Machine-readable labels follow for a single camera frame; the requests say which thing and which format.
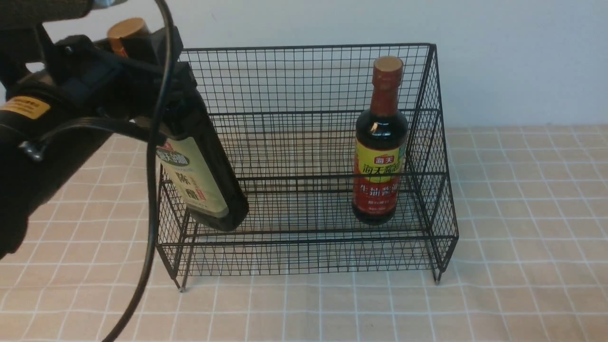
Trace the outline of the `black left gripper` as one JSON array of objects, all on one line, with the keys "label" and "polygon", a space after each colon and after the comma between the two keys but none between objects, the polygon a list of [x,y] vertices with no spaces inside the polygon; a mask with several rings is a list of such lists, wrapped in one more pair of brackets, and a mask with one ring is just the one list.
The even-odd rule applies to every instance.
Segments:
[{"label": "black left gripper", "polygon": [[71,36],[52,43],[43,34],[43,135],[91,135],[93,130],[124,136],[184,132],[185,116],[197,106],[196,82],[178,58],[183,45],[176,27],[138,30],[105,40]]}]

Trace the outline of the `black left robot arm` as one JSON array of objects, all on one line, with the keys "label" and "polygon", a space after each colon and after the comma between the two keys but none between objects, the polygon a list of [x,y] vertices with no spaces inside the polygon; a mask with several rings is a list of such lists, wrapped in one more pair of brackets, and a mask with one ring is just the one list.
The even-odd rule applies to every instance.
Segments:
[{"label": "black left robot arm", "polygon": [[30,215],[55,195],[114,133],[152,149],[169,135],[161,129],[165,98],[181,52],[168,4],[165,67],[116,56],[104,41],[72,36],[54,43],[44,23],[86,17],[117,6],[114,0],[3,0],[1,2],[1,256],[24,242]]}]

